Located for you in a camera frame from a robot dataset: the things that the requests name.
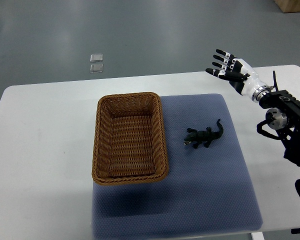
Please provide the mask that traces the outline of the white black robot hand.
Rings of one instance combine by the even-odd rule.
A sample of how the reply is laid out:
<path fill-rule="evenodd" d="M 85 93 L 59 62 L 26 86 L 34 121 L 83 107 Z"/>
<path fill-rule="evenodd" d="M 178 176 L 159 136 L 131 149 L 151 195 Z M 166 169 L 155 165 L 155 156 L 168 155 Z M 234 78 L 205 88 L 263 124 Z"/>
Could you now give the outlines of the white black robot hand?
<path fill-rule="evenodd" d="M 207 68 L 205 71 L 229 84 L 242 96 L 248 96 L 253 102 L 271 92 L 271 87 L 262 82 L 259 74 L 242 58 L 221 49 L 216 49 L 213 55 L 214 68 Z"/>

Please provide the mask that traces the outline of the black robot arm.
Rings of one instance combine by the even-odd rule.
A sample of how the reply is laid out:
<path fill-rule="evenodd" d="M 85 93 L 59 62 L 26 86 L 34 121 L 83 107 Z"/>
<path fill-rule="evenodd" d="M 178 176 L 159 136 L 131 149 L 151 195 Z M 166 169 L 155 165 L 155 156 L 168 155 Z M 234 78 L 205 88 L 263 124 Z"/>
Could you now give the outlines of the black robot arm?
<path fill-rule="evenodd" d="M 283 157 L 300 167 L 300 101 L 288 91 L 266 93 L 259 100 L 266 109 L 265 120 L 257 124 L 259 134 L 282 142 Z"/>

